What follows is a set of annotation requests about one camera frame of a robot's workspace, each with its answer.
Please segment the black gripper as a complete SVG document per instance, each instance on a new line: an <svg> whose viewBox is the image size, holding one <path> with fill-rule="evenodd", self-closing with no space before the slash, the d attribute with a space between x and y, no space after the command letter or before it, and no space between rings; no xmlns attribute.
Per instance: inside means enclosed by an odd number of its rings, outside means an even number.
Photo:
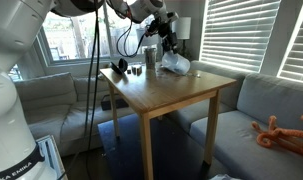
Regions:
<svg viewBox="0 0 303 180"><path fill-rule="evenodd" d="M171 29L171 23L178 19L175 12L165 13L163 16L156 17L150 25L147 26L146 36L158 34L162 38L162 47L164 53L173 50L178 53L178 40L176 33Z"/></svg>

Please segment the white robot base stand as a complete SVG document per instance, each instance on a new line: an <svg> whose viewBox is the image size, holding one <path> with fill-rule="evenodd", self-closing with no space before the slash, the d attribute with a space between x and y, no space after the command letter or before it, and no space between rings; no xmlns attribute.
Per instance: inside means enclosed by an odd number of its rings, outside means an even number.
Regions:
<svg viewBox="0 0 303 180"><path fill-rule="evenodd" d="M36 140L42 154L45 157L45 162L56 172L59 180L68 180L64 174L65 168L61 160L55 139L53 135L47 135Z"/></svg>

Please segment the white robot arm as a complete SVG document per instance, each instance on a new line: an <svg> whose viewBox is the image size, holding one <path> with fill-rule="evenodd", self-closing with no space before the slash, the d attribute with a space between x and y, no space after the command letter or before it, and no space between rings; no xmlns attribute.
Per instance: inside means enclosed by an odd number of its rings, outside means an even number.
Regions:
<svg viewBox="0 0 303 180"><path fill-rule="evenodd" d="M49 12L81 16L108 4L117 15L135 23L153 16L149 34L178 19L164 0L0 0L0 180L57 180L55 170L35 141L22 103L8 72L29 50Z"/></svg>

